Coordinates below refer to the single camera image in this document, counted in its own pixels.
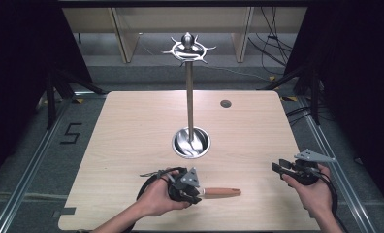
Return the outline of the metal utensil stand with hooks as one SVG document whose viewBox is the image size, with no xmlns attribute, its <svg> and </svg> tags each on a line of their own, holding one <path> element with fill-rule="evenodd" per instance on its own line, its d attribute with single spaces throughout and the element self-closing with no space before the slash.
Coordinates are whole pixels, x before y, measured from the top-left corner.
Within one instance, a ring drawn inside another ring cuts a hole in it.
<svg viewBox="0 0 384 233">
<path fill-rule="evenodd" d="M 175 38 L 172 48 L 165 51 L 180 61 L 185 68 L 186 79 L 186 107 L 187 126 L 177 131 L 172 139 L 172 146 L 176 154 L 186 159 L 196 159 L 208 152 L 210 138 L 208 133 L 194 125 L 194 80 L 193 64 L 204 62 L 207 52 L 214 47 L 207 48 L 198 42 L 198 37 L 186 32 L 178 41 Z"/>
</svg>

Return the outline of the person's left hand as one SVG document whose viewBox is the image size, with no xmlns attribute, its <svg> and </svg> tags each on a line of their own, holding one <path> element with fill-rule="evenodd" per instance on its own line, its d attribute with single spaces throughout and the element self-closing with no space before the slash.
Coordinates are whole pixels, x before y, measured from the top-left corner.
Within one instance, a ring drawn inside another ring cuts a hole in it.
<svg viewBox="0 0 384 233">
<path fill-rule="evenodd" d="M 151 183 L 135 203 L 139 218 L 161 216 L 169 211 L 183 210 L 189 206 L 188 202 L 178 202 L 170 198 L 167 178 L 160 178 Z"/>
</svg>

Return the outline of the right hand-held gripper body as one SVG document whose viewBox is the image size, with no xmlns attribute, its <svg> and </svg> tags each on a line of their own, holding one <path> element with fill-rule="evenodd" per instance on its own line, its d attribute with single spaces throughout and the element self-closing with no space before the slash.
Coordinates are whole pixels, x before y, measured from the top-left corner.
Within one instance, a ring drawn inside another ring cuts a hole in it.
<svg viewBox="0 0 384 233">
<path fill-rule="evenodd" d="M 336 160 L 327 155 L 304 150 L 294 156 L 294 162 L 286 162 L 288 175 L 302 185 L 312 185 L 320 178 L 319 163 L 334 163 Z"/>
</svg>

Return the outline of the wooden-handled utensil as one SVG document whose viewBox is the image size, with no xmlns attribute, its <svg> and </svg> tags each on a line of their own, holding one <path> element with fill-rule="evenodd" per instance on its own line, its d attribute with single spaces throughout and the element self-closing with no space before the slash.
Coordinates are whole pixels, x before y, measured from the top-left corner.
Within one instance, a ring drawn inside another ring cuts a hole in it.
<svg viewBox="0 0 384 233">
<path fill-rule="evenodd" d="M 226 198 L 241 195 L 241 190 L 238 188 L 228 187 L 207 187 L 204 188 L 204 194 L 200 195 L 204 198 Z"/>
</svg>

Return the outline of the light wooden shelf unit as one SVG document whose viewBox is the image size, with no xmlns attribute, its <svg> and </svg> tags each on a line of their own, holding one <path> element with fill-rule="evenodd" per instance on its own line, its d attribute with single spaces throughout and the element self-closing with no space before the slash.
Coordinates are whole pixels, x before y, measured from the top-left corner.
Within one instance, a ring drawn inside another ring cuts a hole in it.
<svg viewBox="0 0 384 233">
<path fill-rule="evenodd" d="M 74 33 L 113 33 L 121 59 L 132 60 L 141 33 L 229 33 L 236 60 L 244 61 L 248 36 L 275 24 L 279 33 L 297 33 L 305 7 L 64 8 Z"/>
</svg>

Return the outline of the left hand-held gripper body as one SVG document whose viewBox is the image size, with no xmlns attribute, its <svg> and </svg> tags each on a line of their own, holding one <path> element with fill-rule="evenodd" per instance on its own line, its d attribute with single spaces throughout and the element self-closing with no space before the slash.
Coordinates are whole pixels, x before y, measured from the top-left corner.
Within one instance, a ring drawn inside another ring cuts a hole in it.
<svg viewBox="0 0 384 233">
<path fill-rule="evenodd" d="M 177 202 L 188 202 L 188 196 L 199 196 L 195 189 L 200 187 L 196 169 L 177 168 L 177 170 L 177 174 L 167 175 L 169 178 L 168 194 L 170 198 Z"/>
</svg>

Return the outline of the metal floor rail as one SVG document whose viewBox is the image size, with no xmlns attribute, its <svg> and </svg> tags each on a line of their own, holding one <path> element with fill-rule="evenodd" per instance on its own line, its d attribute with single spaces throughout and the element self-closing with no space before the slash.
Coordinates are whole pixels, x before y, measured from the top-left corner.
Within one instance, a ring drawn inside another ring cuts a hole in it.
<svg viewBox="0 0 384 233">
<path fill-rule="evenodd" d="M 320 124 L 311 116 L 300 123 L 310 132 L 312 145 L 304 148 L 319 151 L 336 160 L 329 163 L 339 195 L 337 215 L 349 233 L 384 233 L 384 197 L 372 180 L 349 141 L 331 119 L 326 109 L 320 110 Z"/>
<path fill-rule="evenodd" d="M 0 168 L 0 233 L 73 233 L 58 226 L 89 138 L 105 102 L 81 93 L 57 98 L 57 119 L 39 103 L 26 131 Z"/>
</svg>

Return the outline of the black curtain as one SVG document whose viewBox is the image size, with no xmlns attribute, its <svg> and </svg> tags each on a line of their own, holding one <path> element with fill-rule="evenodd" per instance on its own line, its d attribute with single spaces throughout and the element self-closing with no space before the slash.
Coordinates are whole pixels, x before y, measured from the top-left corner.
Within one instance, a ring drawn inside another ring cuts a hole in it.
<svg viewBox="0 0 384 233">
<path fill-rule="evenodd" d="M 0 168 L 54 71 L 92 81 L 58 0 L 0 0 Z"/>
<path fill-rule="evenodd" d="M 384 197 L 384 0 L 312 0 L 286 71 L 315 46 L 325 102 Z"/>
</svg>

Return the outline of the person's right hand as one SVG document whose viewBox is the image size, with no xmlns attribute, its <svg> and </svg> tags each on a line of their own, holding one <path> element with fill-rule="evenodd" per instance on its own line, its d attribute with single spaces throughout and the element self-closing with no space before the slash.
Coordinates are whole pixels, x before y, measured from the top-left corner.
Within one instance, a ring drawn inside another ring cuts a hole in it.
<svg viewBox="0 0 384 233">
<path fill-rule="evenodd" d="M 284 174 L 282 178 L 296 190 L 304 207 L 319 224 L 334 219 L 332 195 L 323 181 L 318 181 L 312 185 L 302 185 L 289 175 Z"/>
</svg>

